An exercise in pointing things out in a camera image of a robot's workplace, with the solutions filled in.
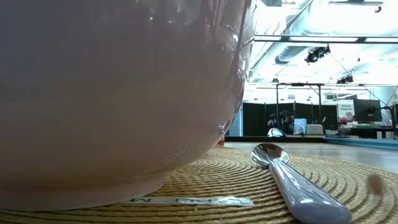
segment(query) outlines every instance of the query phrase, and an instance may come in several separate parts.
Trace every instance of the metal spoon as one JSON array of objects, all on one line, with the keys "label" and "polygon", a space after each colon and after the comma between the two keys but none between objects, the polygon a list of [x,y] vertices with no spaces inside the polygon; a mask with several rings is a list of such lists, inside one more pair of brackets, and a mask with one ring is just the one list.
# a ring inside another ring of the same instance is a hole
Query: metal spoon
[{"label": "metal spoon", "polygon": [[279,146],[256,146],[251,158],[267,166],[291,214],[307,224],[346,224],[352,214],[334,197],[287,165],[289,156]]}]

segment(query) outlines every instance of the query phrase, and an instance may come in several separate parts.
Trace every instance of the spoon handle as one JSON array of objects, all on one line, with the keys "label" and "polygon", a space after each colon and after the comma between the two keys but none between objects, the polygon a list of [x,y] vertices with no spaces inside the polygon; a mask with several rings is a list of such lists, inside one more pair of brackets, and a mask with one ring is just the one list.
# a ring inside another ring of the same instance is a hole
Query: spoon handle
[{"label": "spoon handle", "polygon": [[307,224],[346,224],[351,212],[342,203],[279,160],[272,160],[269,170],[291,214]]}]

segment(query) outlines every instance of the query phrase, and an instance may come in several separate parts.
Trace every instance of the woven placemat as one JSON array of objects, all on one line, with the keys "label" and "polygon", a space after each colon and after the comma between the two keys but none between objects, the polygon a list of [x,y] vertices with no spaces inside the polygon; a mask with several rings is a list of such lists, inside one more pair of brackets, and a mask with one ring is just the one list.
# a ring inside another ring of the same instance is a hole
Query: woven placemat
[{"label": "woven placemat", "polygon": [[[398,223],[398,174],[350,162],[292,154],[290,164],[353,213],[353,223]],[[383,196],[366,187],[369,174],[388,184]],[[0,223],[299,223],[289,213],[267,169],[242,149],[214,148],[193,164],[170,173],[150,196],[248,197],[253,207],[116,204],[64,212],[0,210]]]}]

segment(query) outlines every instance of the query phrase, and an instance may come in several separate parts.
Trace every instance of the white bowl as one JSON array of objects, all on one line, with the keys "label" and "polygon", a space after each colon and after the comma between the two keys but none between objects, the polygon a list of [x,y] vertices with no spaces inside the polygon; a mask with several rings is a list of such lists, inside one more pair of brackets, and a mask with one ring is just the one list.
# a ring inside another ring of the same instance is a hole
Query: white bowl
[{"label": "white bowl", "polygon": [[140,197],[213,147],[242,100],[254,1],[206,2],[0,1],[0,207]]}]

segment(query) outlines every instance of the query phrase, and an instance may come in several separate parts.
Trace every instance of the ceiling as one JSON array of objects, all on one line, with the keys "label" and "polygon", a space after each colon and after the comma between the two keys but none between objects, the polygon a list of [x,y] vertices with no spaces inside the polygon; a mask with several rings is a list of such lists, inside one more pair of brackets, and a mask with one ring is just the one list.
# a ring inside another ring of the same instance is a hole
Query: ceiling
[{"label": "ceiling", "polygon": [[[383,0],[378,13],[378,5],[329,3],[330,0],[282,0],[282,7],[268,7],[258,1],[256,34],[398,36],[397,0]],[[324,46],[254,42],[249,83],[269,83],[273,78],[289,83],[336,83],[352,75],[354,83],[398,84],[398,44],[330,44],[331,53],[324,58],[311,64],[304,61],[309,50]]]}]

